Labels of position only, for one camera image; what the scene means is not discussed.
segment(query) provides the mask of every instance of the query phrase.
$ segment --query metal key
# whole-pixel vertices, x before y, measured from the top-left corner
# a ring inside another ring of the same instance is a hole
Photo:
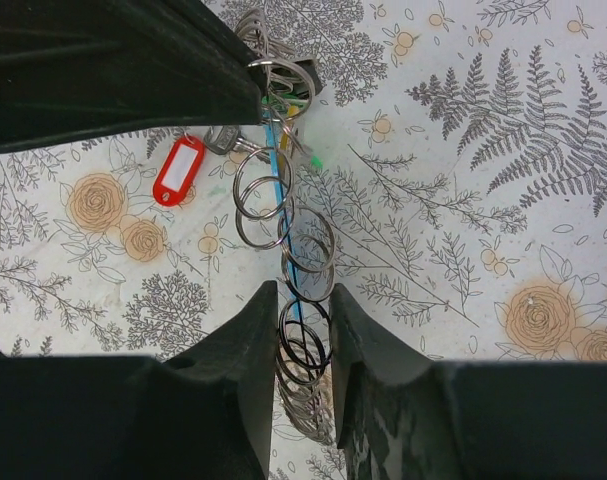
[[[205,137],[203,137],[203,143],[208,150],[211,150],[216,155],[226,155],[231,151],[252,153],[257,149],[262,148],[260,145],[246,139],[241,133],[241,127],[238,125],[224,125],[221,127],[221,131],[216,138],[213,137],[214,128],[210,127],[205,134]],[[259,152],[256,155],[256,158],[268,165],[271,163],[270,155],[267,152]]]

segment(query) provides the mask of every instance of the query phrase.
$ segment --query floral tablecloth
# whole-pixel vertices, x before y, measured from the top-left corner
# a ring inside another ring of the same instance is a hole
[[[606,0],[206,3],[229,24],[263,6],[318,57],[324,169],[297,193],[374,318],[434,359],[607,360]],[[0,156],[0,349],[167,358],[279,276],[234,228],[242,156],[208,154],[180,207],[153,201],[183,132]],[[273,431],[271,478],[346,478],[278,399]]]

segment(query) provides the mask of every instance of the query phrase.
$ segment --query black plastic part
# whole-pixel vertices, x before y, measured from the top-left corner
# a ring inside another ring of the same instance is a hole
[[[0,479],[268,476],[276,282],[161,364],[0,357]]]
[[[330,297],[348,478],[607,479],[607,364],[433,362]]]
[[[0,153],[261,121],[252,51],[200,1],[0,0]]]

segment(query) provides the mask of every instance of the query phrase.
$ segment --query white label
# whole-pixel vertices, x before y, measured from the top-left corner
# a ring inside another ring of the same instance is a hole
[[[181,189],[181,185],[185,182],[185,177],[190,172],[192,164],[196,160],[198,150],[190,148],[187,145],[180,145],[176,151],[176,155],[172,159],[170,168],[165,172],[165,176],[161,180],[161,185],[174,192]]]

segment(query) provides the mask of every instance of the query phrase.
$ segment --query red plastic tag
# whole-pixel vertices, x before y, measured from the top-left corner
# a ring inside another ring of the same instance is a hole
[[[181,203],[203,163],[204,155],[205,146],[198,138],[192,135],[179,138],[156,177],[152,187],[154,199],[165,207]]]

